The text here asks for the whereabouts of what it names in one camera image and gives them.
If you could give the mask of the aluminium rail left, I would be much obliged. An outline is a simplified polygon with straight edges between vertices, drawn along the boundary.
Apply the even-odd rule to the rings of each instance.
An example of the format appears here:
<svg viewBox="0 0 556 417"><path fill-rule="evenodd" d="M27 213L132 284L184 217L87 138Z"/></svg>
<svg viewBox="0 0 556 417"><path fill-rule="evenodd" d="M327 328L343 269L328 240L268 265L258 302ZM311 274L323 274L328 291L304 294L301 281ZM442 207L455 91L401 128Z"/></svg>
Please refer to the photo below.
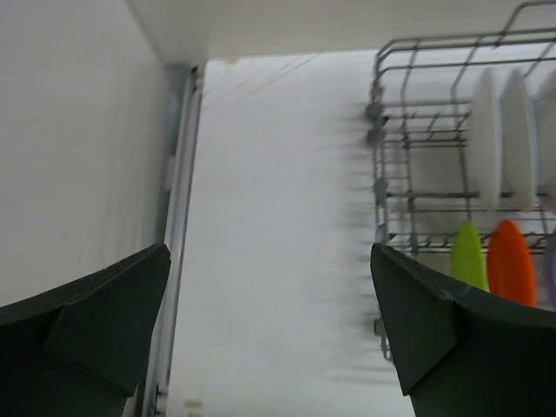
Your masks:
<svg viewBox="0 0 556 417"><path fill-rule="evenodd" d="M168 284L153 330L134 416L166 416L205 66L170 65L170 148L157 238L170 252Z"/></svg>

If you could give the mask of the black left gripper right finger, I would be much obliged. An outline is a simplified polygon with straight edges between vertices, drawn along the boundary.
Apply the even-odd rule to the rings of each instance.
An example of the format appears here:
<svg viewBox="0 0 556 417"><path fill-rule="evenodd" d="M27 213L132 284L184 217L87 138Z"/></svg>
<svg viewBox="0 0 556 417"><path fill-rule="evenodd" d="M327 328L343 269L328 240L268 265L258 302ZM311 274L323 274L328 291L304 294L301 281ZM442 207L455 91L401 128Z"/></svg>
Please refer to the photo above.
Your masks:
<svg viewBox="0 0 556 417"><path fill-rule="evenodd" d="M370 270L400 388L418 416L553 416L555 314L382 243Z"/></svg>

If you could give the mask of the white plate orange sunburst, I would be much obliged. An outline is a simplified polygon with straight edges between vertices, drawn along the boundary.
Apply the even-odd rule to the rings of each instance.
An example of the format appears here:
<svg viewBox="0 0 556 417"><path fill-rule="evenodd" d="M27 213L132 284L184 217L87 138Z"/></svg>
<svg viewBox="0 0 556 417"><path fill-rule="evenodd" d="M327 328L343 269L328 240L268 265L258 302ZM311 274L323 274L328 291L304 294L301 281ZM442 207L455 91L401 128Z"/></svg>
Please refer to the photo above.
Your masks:
<svg viewBox="0 0 556 417"><path fill-rule="evenodd" d="M555 72L542 84L534 103L537 128L539 186L555 196Z"/></svg>

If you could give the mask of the orange plastic plate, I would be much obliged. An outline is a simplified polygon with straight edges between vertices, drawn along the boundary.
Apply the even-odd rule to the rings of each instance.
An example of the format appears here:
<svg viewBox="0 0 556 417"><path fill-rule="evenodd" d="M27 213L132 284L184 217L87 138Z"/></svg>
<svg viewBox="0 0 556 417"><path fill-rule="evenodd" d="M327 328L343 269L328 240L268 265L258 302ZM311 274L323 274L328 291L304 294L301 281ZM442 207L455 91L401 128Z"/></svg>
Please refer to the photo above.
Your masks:
<svg viewBox="0 0 556 417"><path fill-rule="evenodd" d="M525 237L511 220L501 221L487 247L486 271L490 292L535 307L536 281Z"/></svg>

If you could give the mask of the green plastic plate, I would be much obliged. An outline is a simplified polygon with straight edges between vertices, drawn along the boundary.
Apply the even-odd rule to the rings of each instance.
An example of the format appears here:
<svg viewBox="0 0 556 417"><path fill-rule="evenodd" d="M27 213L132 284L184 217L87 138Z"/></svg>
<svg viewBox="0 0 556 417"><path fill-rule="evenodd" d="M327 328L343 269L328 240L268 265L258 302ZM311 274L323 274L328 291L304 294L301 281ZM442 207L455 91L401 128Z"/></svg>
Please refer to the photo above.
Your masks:
<svg viewBox="0 0 556 417"><path fill-rule="evenodd" d="M490 291L480 236L470 220L461 223L453 239L450 275L467 285Z"/></svg>

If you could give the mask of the white plate blue rim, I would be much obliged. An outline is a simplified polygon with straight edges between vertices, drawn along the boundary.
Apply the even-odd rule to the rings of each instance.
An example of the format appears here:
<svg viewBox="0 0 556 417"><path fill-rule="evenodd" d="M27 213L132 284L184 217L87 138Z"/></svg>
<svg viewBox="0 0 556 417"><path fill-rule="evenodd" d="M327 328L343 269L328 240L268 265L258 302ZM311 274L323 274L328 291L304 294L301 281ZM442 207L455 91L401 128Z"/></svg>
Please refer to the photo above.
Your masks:
<svg viewBox="0 0 556 417"><path fill-rule="evenodd" d="M519 69L513 69L500 97L503 136L503 174L513 201L531 212L538 187L538 147L533 103Z"/></svg>

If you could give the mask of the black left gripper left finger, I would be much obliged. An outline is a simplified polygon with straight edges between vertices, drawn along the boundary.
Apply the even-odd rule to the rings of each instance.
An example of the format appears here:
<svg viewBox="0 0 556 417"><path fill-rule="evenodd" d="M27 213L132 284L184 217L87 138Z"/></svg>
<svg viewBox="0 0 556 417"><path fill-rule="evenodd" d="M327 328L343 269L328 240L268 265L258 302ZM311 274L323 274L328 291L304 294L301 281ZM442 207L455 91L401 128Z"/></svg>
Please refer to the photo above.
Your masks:
<svg viewBox="0 0 556 417"><path fill-rule="evenodd" d="M120 416L149 360L166 245L1 308L3 416Z"/></svg>

